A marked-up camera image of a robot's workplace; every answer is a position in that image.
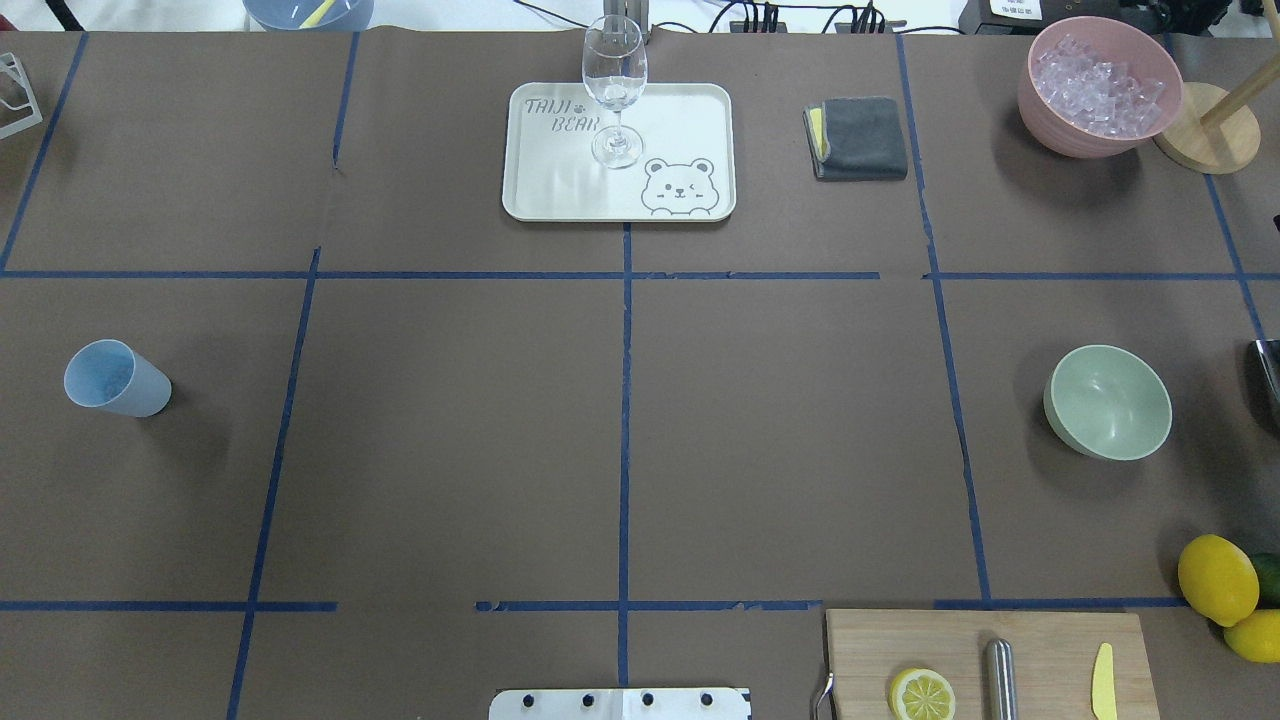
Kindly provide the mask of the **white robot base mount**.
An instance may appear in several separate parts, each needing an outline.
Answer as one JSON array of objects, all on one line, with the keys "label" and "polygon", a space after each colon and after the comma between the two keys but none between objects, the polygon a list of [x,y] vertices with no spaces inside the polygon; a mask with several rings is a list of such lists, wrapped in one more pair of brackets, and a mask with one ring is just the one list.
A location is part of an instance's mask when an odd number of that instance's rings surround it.
[{"label": "white robot base mount", "polygon": [[750,693],[730,687],[508,689],[489,719],[751,719]]}]

